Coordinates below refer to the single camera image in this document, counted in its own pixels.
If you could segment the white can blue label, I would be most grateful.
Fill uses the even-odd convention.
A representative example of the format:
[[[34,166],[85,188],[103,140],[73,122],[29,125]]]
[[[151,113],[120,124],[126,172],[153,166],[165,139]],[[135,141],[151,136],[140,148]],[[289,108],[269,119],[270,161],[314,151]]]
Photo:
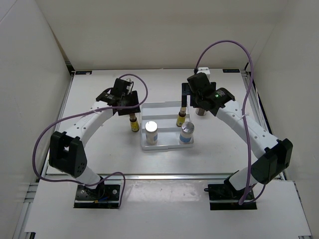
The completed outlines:
[[[190,121],[186,121],[181,126],[179,135],[180,144],[191,144],[193,140],[194,124]]]

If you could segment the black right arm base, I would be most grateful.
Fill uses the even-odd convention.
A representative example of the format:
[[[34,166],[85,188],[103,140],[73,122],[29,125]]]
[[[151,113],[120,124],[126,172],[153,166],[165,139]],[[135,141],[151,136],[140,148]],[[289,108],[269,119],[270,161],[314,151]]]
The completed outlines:
[[[242,205],[239,200],[245,189],[232,191],[224,184],[208,184],[204,192],[208,193],[211,211],[256,210],[253,191],[250,191]]]

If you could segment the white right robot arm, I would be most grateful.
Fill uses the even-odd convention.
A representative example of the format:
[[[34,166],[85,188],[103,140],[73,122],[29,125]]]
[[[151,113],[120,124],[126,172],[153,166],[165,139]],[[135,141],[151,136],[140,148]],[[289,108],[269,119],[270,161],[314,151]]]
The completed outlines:
[[[235,97],[225,88],[216,88],[205,73],[187,78],[188,95],[196,108],[211,112],[226,123],[248,146],[248,152],[256,157],[250,166],[235,172],[225,180],[224,194],[237,198],[246,186],[257,183],[267,185],[288,168],[293,144],[287,138],[279,140],[263,129],[250,116],[241,113]]]

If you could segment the white can beige label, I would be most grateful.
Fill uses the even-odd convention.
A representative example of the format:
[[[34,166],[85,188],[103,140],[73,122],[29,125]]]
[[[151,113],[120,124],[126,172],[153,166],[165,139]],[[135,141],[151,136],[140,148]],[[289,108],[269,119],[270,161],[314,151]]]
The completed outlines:
[[[149,145],[155,145],[158,141],[158,125],[155,121],[148,121],[145,124],[146,139]]]

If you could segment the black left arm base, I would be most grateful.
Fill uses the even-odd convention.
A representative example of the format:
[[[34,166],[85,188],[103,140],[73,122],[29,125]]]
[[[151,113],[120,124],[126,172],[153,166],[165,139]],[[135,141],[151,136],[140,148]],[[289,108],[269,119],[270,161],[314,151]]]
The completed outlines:
[[[78,185],[73,208],[119,209],[122,204],[125,182],[99,184],[95,189]]]

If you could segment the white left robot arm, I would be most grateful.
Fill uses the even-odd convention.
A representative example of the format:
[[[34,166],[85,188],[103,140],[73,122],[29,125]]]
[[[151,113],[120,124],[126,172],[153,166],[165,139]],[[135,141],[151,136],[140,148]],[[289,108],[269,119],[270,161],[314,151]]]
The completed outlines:
[[[131,79],[115,80],[110,90],[103,91],[90,108],[90,113],[64,132],[54,132],[50,139],[49,165],[72,176],[87,186],[93,199],[103,197],[105,188],[101,177],[88,165],[85,146],[93,134],[113,115],[129,115],[140,112],[137,91]]]

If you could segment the yellow bottle brown cap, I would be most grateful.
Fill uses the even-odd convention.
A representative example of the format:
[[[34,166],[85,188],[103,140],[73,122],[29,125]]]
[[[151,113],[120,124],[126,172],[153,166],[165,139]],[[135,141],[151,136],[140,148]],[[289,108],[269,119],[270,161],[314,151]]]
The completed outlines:
[[[186,107],[181,107],[176,120],[176,125],[178,127],[181,127],[183,125],[183,123],[185,122],[185,117],[186,117]]]

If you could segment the yellow bottle tan cap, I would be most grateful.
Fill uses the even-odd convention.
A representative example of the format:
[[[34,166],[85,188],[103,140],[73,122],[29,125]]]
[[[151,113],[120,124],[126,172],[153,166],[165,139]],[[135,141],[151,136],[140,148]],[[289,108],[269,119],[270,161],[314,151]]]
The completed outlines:
[[[130,117],[129,120],[130,120],[131,130],[133,132],[138,132],[140,130],[140,126],[135,113],[129,114],[129,117]]]

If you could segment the brown spice jar white lid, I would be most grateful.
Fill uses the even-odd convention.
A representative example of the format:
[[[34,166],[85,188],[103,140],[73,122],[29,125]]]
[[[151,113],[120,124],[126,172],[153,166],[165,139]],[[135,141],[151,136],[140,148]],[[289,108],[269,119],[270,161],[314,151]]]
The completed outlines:
[[[206,115],[206,111],[205,111],[204,109],[202,109],[202,108],[196,108],[195,113],[196,113],[198,116],[200,116],[200,117]]]

